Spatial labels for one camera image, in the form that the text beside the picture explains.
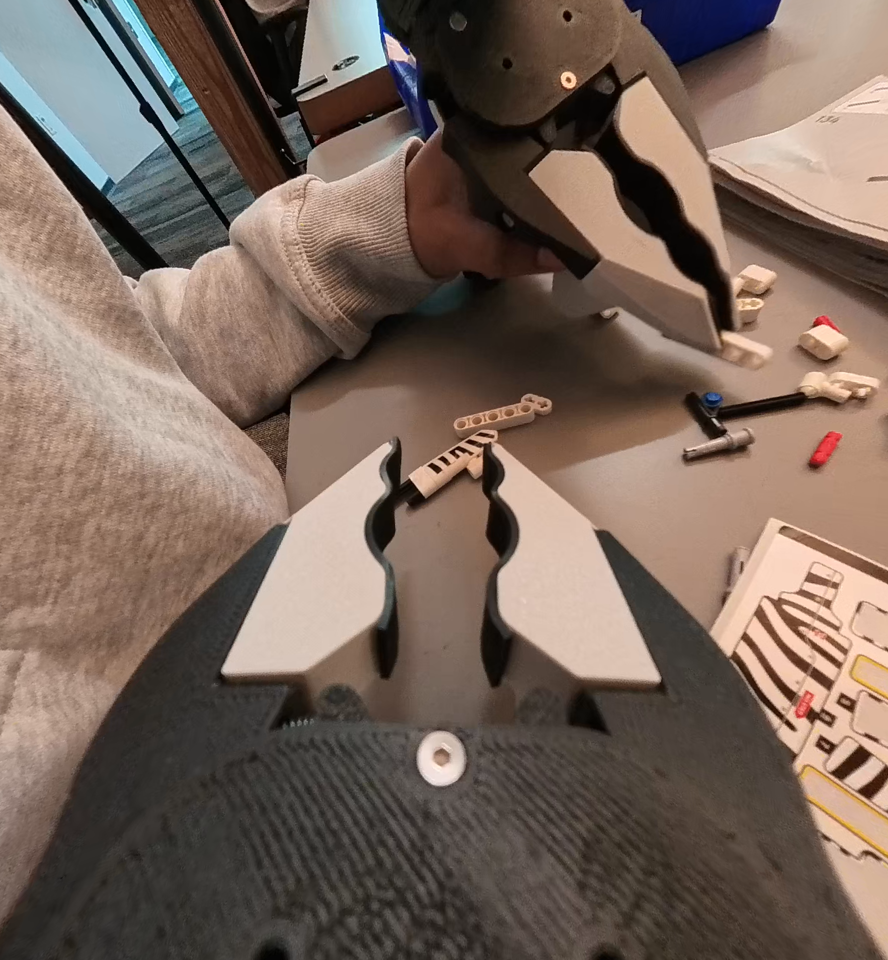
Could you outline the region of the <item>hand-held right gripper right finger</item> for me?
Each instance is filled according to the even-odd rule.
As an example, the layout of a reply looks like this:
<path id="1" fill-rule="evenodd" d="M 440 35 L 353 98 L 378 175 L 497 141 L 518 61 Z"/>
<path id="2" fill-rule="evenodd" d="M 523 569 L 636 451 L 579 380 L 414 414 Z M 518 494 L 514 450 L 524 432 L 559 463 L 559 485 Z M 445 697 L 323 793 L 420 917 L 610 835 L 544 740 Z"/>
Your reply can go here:
<path id="1" fill-rule="evenodd" d="M 658 689 L 602 531 L 498 443 L 484 452 L 482 490 L 497 554 L 480 634 L 490 687 Z"/>

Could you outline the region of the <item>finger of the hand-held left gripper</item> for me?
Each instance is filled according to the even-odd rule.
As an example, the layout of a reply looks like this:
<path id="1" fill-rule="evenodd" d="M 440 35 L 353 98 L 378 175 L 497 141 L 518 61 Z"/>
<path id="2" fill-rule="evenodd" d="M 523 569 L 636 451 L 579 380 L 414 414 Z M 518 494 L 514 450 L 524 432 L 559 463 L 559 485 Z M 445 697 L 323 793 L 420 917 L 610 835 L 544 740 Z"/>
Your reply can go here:
<path id="1" fill-rule="evenodd" d="M 736 330 L 730 258 L 706 156 L 653 80 L 621 91 L 605 132 L 637 304 L 663 330 Z"/>
<path id="2" fill-rule="evenodd" d="M 598 255 L 580 281 L 593 306 L 621 306 L 678 343 L 720 354 L 733 325 L 730 258 L 707 166 L 692 149 L 658 172 L 670 198 L 650 230 L 633 222 L 605 162 L 591 150 L 553 150 L 530 179 Z"/>

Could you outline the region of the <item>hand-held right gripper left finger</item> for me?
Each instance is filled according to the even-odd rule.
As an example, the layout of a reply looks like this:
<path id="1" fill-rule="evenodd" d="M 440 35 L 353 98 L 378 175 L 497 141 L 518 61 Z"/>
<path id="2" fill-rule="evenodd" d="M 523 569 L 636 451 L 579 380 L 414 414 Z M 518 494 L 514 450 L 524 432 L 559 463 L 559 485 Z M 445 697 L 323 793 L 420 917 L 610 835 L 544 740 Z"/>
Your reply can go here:
<path id="1" fill-rule="evenodd" d="M 297 510 L 221 667 L 232 683 L 372 687 L 399 652 L 392 438 Z"/>

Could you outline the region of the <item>white lego connector piece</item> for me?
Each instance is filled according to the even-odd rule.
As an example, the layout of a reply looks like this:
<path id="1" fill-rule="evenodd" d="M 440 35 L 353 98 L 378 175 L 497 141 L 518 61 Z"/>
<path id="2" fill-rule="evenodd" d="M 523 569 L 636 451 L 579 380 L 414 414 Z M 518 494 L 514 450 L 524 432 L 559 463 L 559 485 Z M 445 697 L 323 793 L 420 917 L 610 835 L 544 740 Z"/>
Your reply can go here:
<path id="1" fill-rule="evenodd" d="M 774 351 L 771 347 L 752 341 L 734 331 L 721 331 L 719 340 L 721 342 L 720 358 L 742 369 L 760 370 L 767 366 L 774 357 Z"/>

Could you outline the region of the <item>zebra striped lego piece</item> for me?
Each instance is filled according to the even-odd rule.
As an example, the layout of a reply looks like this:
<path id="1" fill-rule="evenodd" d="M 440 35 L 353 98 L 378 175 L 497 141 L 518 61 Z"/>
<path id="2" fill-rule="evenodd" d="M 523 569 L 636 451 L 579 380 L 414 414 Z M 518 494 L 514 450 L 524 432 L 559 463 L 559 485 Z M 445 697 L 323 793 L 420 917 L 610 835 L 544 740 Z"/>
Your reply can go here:
<path id="1" fill-rule="evenodd" d="M 409 506 L 419 505 L 440 492 L 472 461 L 476 460 L 480 466 L 486 446 L 494 443 L 498 436 L 496 430 L 482 429 L 418 466 L 401 487 L 404 502 Z"/>

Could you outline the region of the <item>person's left forearm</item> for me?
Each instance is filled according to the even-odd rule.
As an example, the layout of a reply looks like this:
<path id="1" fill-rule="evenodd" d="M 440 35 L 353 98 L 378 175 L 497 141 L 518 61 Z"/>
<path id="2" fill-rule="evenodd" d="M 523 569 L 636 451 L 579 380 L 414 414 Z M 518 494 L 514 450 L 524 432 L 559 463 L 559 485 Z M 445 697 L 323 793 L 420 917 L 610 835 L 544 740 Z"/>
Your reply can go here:
<path id="1" fill-rule="evenodd" d="M 355 357 L 378 322 L 445 282 L 426 272 L 409 225 L 418 163 L 431 157 L 412 138 L 342 179 L 297 177 L 237 216 L 227 246 L 128 281 L 180 372 L 236 426 L 276 412 L 323 363 Z"/>

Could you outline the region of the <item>lego instruction booklet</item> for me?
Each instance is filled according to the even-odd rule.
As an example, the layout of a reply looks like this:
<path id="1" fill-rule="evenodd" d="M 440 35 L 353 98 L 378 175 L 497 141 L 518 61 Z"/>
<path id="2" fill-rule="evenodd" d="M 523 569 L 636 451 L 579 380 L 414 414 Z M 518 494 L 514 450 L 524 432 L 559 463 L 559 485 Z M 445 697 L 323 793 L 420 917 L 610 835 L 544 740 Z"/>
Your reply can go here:
<path id="1" fill-rule="evenodd" d="M 709 160 L 729 221 L 888 299 L 888 77 Z"/>

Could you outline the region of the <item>scattered small white lego pieces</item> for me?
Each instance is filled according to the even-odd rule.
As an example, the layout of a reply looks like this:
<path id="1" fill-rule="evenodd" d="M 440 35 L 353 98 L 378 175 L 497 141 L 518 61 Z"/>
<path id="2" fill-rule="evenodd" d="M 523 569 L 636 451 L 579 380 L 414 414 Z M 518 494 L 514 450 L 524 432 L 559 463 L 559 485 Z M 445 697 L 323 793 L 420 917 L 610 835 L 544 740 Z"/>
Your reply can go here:
<path id="1" fill-rule="evenodd" d="M 758 265 L 749 265 L 732 280 L 735 294 L 736 318 L 743 324 L 756 320 L 763 308 L 761 295 L 767 293 L 776 282 L 777 274 Z M 846 336 L 827 327 L 808 328 L 801 334 L 798 345 L 815 359 L 837 358 L 848 347 Z M 790 392 L 801 392 L 808 401 L 822 399 L 835 403 L 851 400 L 864 401 L 880 388 L 880 381 L 844 370 L 810 371 L 803 376 L 798 387 Z"/>

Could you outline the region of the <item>long white lego beam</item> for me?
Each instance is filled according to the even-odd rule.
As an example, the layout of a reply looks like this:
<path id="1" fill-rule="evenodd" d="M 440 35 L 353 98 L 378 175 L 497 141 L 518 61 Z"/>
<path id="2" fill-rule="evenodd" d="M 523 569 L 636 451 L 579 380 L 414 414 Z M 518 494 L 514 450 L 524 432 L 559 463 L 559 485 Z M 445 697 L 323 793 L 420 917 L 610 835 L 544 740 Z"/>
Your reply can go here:
<path id="1" fill-rule="evenodd" d="M 503 431 L 529 425 L 537 418 L 551 414 L 553 409 L 554 404 L 549 398 L 526 393 L 517 402 L 458 417 L 452 428 L 458 438 L 466 439 L 484 430 Z"/>

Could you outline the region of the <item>grey lego pin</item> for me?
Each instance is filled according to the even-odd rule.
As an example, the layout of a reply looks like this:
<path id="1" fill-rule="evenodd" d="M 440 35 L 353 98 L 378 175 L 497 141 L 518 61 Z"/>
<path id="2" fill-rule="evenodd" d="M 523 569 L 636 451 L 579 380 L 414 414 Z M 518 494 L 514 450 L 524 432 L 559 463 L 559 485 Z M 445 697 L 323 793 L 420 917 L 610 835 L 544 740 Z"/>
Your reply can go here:
<path id="1" fill-rule="evenodd" d="M 684 448 L 682 451 L 682 460 L 686 463 L 715 457 L 723 454 L 730 454 L 744 451 L 756 443 L 756 438 L 750 428 L 740 429 L 736 432 L 725 432 L 719 437 L 711 438 L 702 444 Z"/>

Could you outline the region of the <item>black lego axle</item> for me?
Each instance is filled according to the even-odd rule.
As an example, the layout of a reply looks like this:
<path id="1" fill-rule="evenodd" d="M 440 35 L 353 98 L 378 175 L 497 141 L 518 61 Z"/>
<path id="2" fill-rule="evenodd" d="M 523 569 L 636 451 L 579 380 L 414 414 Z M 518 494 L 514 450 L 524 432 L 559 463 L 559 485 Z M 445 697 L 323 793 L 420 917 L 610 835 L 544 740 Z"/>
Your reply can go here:
<path id="1" fill-rule="evenodd" d="M 809 398 L 803 392 L 795 391 L 751 401 L 724 402 L 716 415 L 711 414 L 704 408 L 701 402 L 701 394 L 694 391 L 686 394 L 683 403 L 705 436 L 711 440 L 727 432 L 726 422 L 794 409 L 802 406 L 808 400 Z"/>

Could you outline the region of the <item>person's left hand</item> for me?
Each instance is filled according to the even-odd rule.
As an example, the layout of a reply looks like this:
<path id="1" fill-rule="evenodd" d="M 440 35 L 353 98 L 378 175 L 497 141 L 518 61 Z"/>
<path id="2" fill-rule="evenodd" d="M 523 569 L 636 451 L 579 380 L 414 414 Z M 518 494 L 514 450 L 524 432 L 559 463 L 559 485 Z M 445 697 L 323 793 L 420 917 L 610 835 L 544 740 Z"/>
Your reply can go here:
<path id="1" fill-rule="evenodd" d="M 503 281 L 564 269 L 550 250 L 515 239 L 473 212 L 465 176 L 443 150 L 440 131 L 408 160 L 404 192 L 414 257 L 434 279 L 467 273 Z"/>

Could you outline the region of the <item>blue plastic bin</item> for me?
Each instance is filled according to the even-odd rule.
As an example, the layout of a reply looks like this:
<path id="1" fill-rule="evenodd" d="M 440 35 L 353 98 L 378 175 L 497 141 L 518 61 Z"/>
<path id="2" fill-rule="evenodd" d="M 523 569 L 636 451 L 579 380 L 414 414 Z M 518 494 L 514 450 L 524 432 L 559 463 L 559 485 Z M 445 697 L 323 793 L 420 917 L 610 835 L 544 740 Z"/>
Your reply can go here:
<path id="1" fill-rule="evenodd" d="M 626 1 L 680 66 L 765 30 L 780 1 Z"/>

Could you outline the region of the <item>person's grey hoodie torso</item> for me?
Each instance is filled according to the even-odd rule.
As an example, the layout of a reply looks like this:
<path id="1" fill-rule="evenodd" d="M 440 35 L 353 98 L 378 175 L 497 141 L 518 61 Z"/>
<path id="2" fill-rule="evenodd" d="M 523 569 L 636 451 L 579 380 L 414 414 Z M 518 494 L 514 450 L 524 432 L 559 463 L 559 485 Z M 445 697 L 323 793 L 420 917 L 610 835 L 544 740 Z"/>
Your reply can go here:
<path id="1" fill-rule="evenodd" d="M 162 634 L 286 515 L 0 104 L 0 931 Z"/>

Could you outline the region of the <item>zebra sticker sheet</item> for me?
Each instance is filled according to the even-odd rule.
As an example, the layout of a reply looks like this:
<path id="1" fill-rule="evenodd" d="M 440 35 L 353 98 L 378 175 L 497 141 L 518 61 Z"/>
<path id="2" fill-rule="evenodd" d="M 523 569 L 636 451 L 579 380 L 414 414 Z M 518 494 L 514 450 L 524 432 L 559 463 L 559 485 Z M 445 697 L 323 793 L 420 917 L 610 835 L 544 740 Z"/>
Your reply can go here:
<path id="1" fill-rule="evenodd" d="M 888 567 L 772 518 L 712 637 L 824 841 L 888 869 Z"/>

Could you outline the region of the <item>brown wooden desk leg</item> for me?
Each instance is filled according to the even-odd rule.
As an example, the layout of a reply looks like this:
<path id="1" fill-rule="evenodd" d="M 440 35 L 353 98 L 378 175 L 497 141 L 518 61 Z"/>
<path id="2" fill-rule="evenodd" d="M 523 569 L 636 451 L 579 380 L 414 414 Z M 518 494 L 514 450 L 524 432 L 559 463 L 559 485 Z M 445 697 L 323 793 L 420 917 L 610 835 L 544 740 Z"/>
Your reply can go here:
<path id="1" fill-rule="evenodd" d="M 222 2 L 138 1 L 238 173 L 259 197 L 302 174 Z"/>

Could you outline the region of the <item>black stand legs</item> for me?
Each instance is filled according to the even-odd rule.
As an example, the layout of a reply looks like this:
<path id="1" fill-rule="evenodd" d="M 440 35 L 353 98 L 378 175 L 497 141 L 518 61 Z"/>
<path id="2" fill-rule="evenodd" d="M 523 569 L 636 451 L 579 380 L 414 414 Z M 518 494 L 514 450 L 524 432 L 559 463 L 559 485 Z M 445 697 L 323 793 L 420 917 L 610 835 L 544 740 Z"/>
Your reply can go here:
<path id="1" fill-rule="evenodd" d="M 179 142 L 179 76 L 125 6 L 0 2 L 0 104 L 138 275 L 193 261 L 229 220 Z"/>

